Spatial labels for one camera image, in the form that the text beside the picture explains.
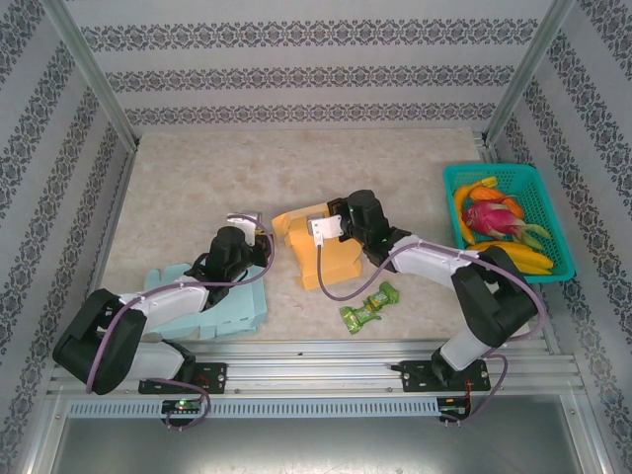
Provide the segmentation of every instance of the banana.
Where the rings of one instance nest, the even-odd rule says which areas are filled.
[[[550,270],[541,269],[539,267],[533,267],[531,265],[524,264],[523,262],[516,262],[516,261],[514,261],[513,263],[515,264],[515,267],[518,270],[520,270],[522,273],[524,273],[524,274],[530,274],[530,275],[551,275],[551,271]]]
[[[550,270],[555,266],[555,263],[538,252],[533,251],[531,248],[527,247],[524,244],[519,244],[517,242],[506,242],[506,241],[486,241],[479,242],[478,244],[472,245],[467,248],[467,250],[477,250],[483,251],[489,249],[490,247],[500,247],[510,256],[512,261],[516,266],[518,264],[523,264],[528,267],[538,268],[541,270]]]

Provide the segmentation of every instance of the plastic basket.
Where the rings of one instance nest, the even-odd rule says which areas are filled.
[[[524,279],[529,283],[548,283],[571,279],[575,274],[575,266],[562,235],[562,230],[551,207],[551,202],[544,191],[540,175],[528,165],[476,164],[453,165],[445,168],[443,181],[445,182],[447,206],[452,219],[456,246],[459,249],[465,249],[467,244],[461,236],[452,195],[460,186],[475,183],[488,176],[496,176],[498,179],[497,190],[506,195],[514,196],[514,199],[524,210],[525,222],[539,224],[551,234],[551,240],[542,238],[538,238],[538,240],[544,246],[543,253],[555,262],[555,267],[551,270],[553,275],[524,275]],[[467,208],[470,204],[472,204],[472,201],[467,199],[463,208]],[[477,242],[492,240],[490,237],[476,232],[473,232],[473,234]]]

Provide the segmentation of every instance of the black mount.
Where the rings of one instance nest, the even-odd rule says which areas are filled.
[[[246,242],[243,230],[225,226],[217,231],[217,235],[210,242],[208,253],[197,257],[185,275],[204,282],[235,281],[253,265],[265,267],[270,251],[270,243],[265,235],[257,234],[255,245],[251,247]],[[209,309],[224,299],[229,289],[227,286],[208,288],[208,299],[204,309]]]
[[[99,327],[108,329],[123,307],[119,297],[106,289],[94,291],[52,350],[52,358],[82,382],[88,374],[103,338]],[[114,390],[127,376],[147,318],[141,311],[126,311],[112,333],[101,359],[92,389],[99,395]]]
[[[371,190],[356,191],[349,197],[339,197],[327,202],[330,215],[342,217],[343,236],[341,242],[356,239],[361,245],[368,260],[379,267],[388,257],[393,245],[403,237],[411,235],[406,230],[391,227],[384,217],[382,204]],[[386,270],[395,272],[389,264]]]
[[[492,388],[487,364],[478,359],[465,370],[456,372],[446,383],[438,380],[430,360],[402,360],[391,365],[391,370],[401,372],[402,388],[405,392],[463,392],[470,384],[470,391],[486,392]]]
[[[492,246],[480,252],[479,258],[524,281],[522,274],[503,249]],[[486,283],[497,283],[499,288],[492,292]],[[479,265],[458,269],[452,275],[452,284],[467,327],[479,341],[490,348],[499,348],[537,314],[535,304],[522,288]]]
[[[228,366],[222,362],[197,362],[193,366],[191,379],[187,383],[203,388],[209,395],[222,395],[226,388],[227,371]],[[175,395],[197,394],[198,392],[166,383],[140,380],[138,393],[141,395]]]

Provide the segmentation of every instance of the wall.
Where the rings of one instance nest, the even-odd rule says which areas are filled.
[[[483,130],[550,0],[74,0],[139,133]]]
[[[0,2],[0,473],[95,278],[127,153],[39,2]]]
[[[632,2],[571,10],[496,143],[537,167],[577,267],[545,287],[618,469],[632,470]]]

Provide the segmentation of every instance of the metal frame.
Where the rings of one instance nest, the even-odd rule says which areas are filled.
[[[401,388],[399,373],[392,371],[390,365],[404,359],[430,358],[442,343],[198,342],[188,344],[188,349],[200,361],[224,361],[228,364],[226,392],[222,396],[213,396],[219,405],[238,405],[242,402],[245,405],[270,402],[291,405],[297,401],[319,403],[324,400],[330,400],[333,404],[343,400],[351,405],[366,401],[410,405],[410,402],[419,401],[420,397],[431,400],[435,396],[448,394],[405,393]],[[559,396],[584,471],[612,472],[575,358],[572,355],[551,354],[553,351],[543,338],[510,343],[500,352],[508,357],[510,371],[498,396]],[[488,369],[492,384],[495,384],[502,365],[490,359]],[[454,392],[451,395],[462,396],[463,393]],[[72,418],[70,409],[73,403],[94,401],[95,398],[86,395],[85,386],[64,369],[55,368],[23,472],[41,474],[51,471],[65,422]],[[132,405],[139,400],[159,402],[166,398],[173,397],[140,396],[136,384],[126,383],[99,400]],[[112,417],[138,418],[131,412],[114,413]],[[286,412],[282,415],[285,418],[291,416]],[[388,416],[407,416],[407,413]],[[231,418],[230,410],[224,411],[222,418]]]
[[[97,96],[99,103],[106,111],[118,136],[124,143],[125,149],[135,151],[139,138],[125,111],[120,106],[101,66],[90,50],[90,46],[70,15],[65,0],[41,0],[41,5],[81,69],[88,85]]]
[[[108,257],[110,256],[110,250],[115,240],[115,234],[117,232],[117,226],[119,225],[120,213],[122,212],[122,204],[125,201],[125,195],[127,194],[127,188],[129,187],[129,180],[131,180],[131,172],[136,162],[136,150],[129,151],[129,157],[125,163],[125,169],[120,177],[120,186],[118,187],[118,194],[115,196],[115,204],[113,206],[112,213],[110,215],[110,222],[108,222],[108,228],[106,229],[106,235],[103,239],[103,248],[97,258],[95,264],[95,277],[92,279],[90,285],[90,292],[98,289],[101,286],[101,280],[103,274],[106,271],[106,265],[108,264]]]
[[[485,137],[483,133],[473,131],[472,136],[474,137],[474,144],[476,145],[476,151],[478,151],[478,156],[483,163],[493,163],[494,158],[490,154],[490,150],[485,143]]]
[[[546,53],[546,49],[555,38],[555,35],[557,35],[558,30],[573,5],[575,5],[574,0],[553,0],[553,3],[535,32],[528,50],[522,57],[520,65],[517,67],[507,90],[499,100],[492,114],[490,123],[484,133],[485,142],[487,144],[495,143],[503,131],[503,127],[514,111],[515,104],[517,104],[522,92],[526,88],[526,84],[535,73],[540,60]]]

